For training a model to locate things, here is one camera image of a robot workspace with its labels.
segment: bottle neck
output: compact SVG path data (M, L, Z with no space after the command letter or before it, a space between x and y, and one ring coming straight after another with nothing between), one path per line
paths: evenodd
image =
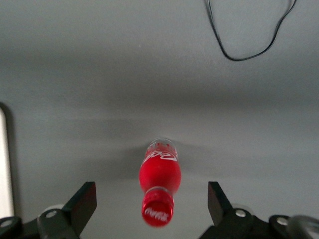
M161 186L151 187L150 189L148 189L148 190L145 192L145 194L148 193L148 192L150 192L150 191L153 191L153 190L163 190L163 191L167 192L169 195L173 196L172 193L171 193L167 188L161 187Z

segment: bottle cap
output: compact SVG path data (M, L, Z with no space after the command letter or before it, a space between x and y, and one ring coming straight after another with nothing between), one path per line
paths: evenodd
M174 200L171 194L163 189L153 189L146 192L142 201L142 216L144 221L153 227L167 225L174 210Z

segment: coca-cola bottle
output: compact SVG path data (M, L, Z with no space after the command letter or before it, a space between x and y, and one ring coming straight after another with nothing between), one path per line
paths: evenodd
M145 193L142 202L145 222L154 227L167 225L173 216L173 195L181 181L176 148L170 140L160 138L150 143L139 178Z

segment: bottle label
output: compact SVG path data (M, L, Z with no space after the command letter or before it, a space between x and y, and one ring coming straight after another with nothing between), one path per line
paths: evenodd
M163 159L163 160L177 161L177 158L174 155L172 155L171 153L162 152L162 151L154 151L153 153L151 153L150 155L148 155L144 159L143 163L148 161L150 158L154 158L154 157L158 157L158 156L159 156L160 159Z
M160 220L162 222L167 222L167 218L169 215L165 212L158 212L153 210L152 208L146 208L144 211L145 215L149 215L151 218L155 218L157 220Z

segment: gray surface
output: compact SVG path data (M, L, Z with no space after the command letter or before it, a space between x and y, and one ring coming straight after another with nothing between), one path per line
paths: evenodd
M262 50L288 1L218 0L232 56ZM0 102L12 114L17 213L30 220L97 182L82 238L198 238L207 181L266 220L319 218L319 2L300 0L271 50L225 59L205 3L3 1ZM147 143L176 142L183 181L173 221L140 216Z

